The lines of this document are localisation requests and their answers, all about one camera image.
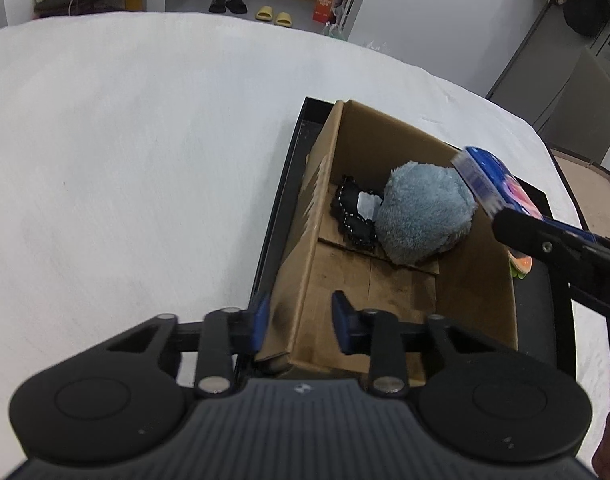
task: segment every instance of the table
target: table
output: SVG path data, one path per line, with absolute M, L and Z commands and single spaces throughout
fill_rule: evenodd
M 0 476 L 22 459 L 6 407 L 27 377 L 154 314 L 199 320 L 246 303 L 306 96 L 355 99 L 490 150 L 579 225 L 527 123 L 381 53 L 208 14 L 4 28 Z M 604 318 L 578 304 L 574 317 L 577 377 L 594 406 L 588 463 L 610 407 L 610 357 Z

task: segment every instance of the slipper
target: slipper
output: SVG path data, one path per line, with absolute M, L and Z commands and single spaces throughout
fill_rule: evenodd
M 276 25 L 291 27 L 291 16 L 287 12 L 279 12 L 276 16 Z
M 270 22 L 274 17 L 272 8 L 269 5 L 262 6 L 258 12 L 256 12 L 256 20 L 261 22 Z
M 225 8 L 225 0 L 212 0 L 210 5 L 210 12 L 214 12 L 215 14 L 222 14 L 226 12 Z
M 227 9 L 234 14 L 246 14 L 247 6 L 243 0 L 229 0 L 227 2 Z

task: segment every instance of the gray floor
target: gray floor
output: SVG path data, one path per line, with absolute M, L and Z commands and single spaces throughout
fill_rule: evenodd
M 212 0 L 165 0 L 167 12 L 208 12 Z M 293 28 L 320 33 L 323 23 L 311 19 L 314 13 L 314 2 L 308 0 L 243 0 L 247 6 L 247 14 L 232 14 L 227 11 L 228 16 L 235 16 L 244 20 L 254 20 L 256 12 L 262 6 L 269 5 L 274 10 L 274 19 L 279 12 L 288 12 L 291 15 Z

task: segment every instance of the cardboard box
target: cardboard box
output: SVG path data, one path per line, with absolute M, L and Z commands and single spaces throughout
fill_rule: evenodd
M 316 0 L 312 19 L 315 22 L 327 23 L 329 17 L 332 15 L 333 4 L 334 0 Z
M 361 104 L 337 102 L 307 159 L 282 263 L 274 283 L 267 335 L 256 361 L 290 378 L 361 376 L 366 356 L 345 356 L 331 317 L 331 293 L 344 290 L 357 310 L 380 308 L 405 321 L 430 313 L 517 347 L 514 288 L 507 252 L 478 208 L 470 234 L 453 250 L 418 268 L 398 267 L 375 251 L 334 238 L 330 193 L 344 174 L 383 190 L 390 172 L 410 160 L 450 166 L 456 149 Z M 424 381 L 408 354 L 410 380 Z

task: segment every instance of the blue plush toy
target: blue plush toy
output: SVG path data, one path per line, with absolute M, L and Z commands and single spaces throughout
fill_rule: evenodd
M 469 233 L 475 210 L 456 170 L 408 162 L 389 177 L 376 234 L 393 263 L 414 265 L 455 246 Z

